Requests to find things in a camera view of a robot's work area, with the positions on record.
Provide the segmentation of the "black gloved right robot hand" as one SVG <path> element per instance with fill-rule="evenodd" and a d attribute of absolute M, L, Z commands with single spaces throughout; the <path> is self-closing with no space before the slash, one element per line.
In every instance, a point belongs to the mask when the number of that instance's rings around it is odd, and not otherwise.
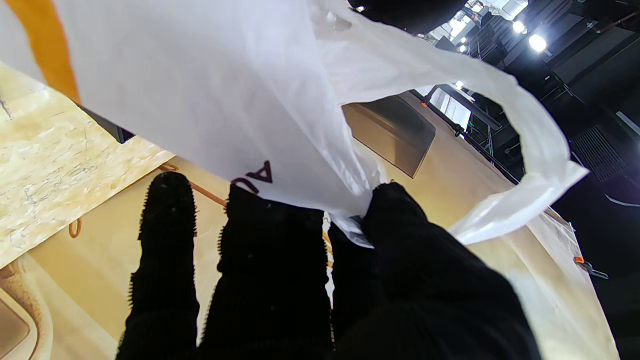
<path fill-rule="evenodd" d="M 231 183 L 221 274 L 202 338 L 195 200 L 188 179 L 151 182 L 139 266 L 117 360 L 539 360 L 510 282 L 428 220 L 397 182 L 373 191 L 362 230 L 331 224 L 333 299 L 322 210 Z"/>

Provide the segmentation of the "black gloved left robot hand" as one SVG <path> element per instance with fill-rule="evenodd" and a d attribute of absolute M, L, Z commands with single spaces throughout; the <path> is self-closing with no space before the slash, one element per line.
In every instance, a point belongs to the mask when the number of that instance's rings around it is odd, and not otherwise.
<path fill-rule="evenodd" d="M 450 21 L 466 0 L 348 0 L 349 6 L 372 22 L 408 34 L 428 34 Z"/>

